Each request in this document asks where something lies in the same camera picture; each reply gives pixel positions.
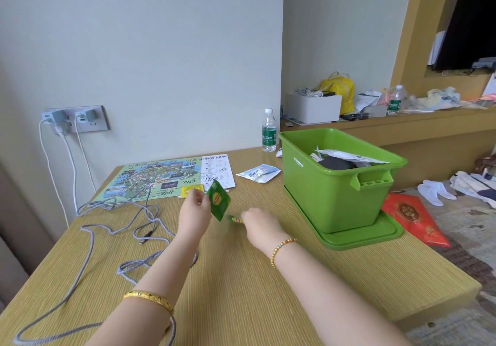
map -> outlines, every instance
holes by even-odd
[[[232,175],[226,154],[127,164],[95,201],[110,197],[117,201],[143,200],[144,189],[148,187],[151,188],[150,199],[180,196],[183,186],[203,184],[207,191],[214,180],[227,189],[236,186]]]

water bottle label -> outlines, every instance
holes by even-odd
[[[399,111],[401,99],[392,99],[389,103],[388,111]]]
[[[262,127],[262,145],[274,146],[276,144],[276,130]]]

white wall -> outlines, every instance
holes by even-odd
[[[282,93],[350,74],[355,93],[389,86],[408,0],[284,0]]]
[[[53,237],[65,222],[38,142],[46,107],[106,107],[82,135],[100,185],[115,166],[261,146],[279,115],[283,0],[0,0],[0,161]],[[71,167],[44,126],[71,211]],[[92,195],[75,140],[78,202]]]

green plastic bin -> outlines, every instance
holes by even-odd
[[[316,230],[333,233],[375,222],[405,158],[337,129],[308,129],[279,134],[283,146],[284,186]],[[335,149],[389,162],[350,170],[330,170],[310,154]]]

yellow backpack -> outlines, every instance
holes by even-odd
[[[329,78],[323,80],[312,91],[335,92],[336,95],[341,95],[341,110],[340,115],[355,111],[353,96],[355,94],[355,84],[347,74],[340,75],[339,72],[332,73]]]

